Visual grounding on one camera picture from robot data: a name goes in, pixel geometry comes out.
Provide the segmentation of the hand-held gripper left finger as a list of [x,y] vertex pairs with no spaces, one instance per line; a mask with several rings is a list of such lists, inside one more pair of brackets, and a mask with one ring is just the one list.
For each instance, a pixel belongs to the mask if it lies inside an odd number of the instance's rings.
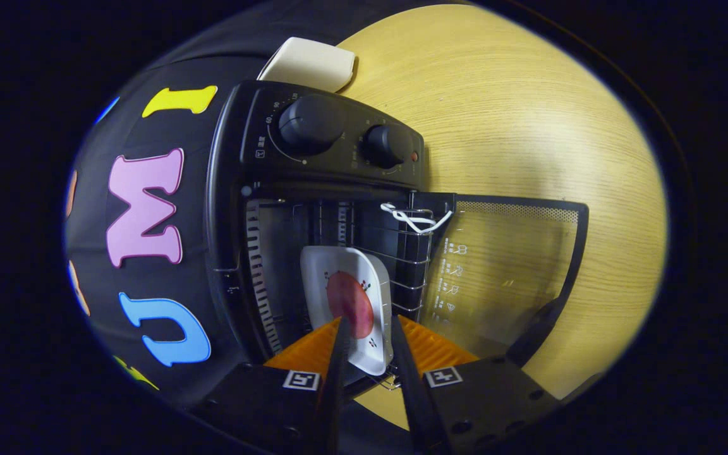
[[259,453],[336,454],[349,333],[336,318],[263,365],[241,363],[191,412]]

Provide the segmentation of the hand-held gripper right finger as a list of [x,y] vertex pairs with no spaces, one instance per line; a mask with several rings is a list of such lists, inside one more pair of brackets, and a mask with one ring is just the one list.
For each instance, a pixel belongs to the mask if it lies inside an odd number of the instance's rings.
[[503,354],[479,358],[401,315],[392,348],[418,454],[489,454],[561,402]]

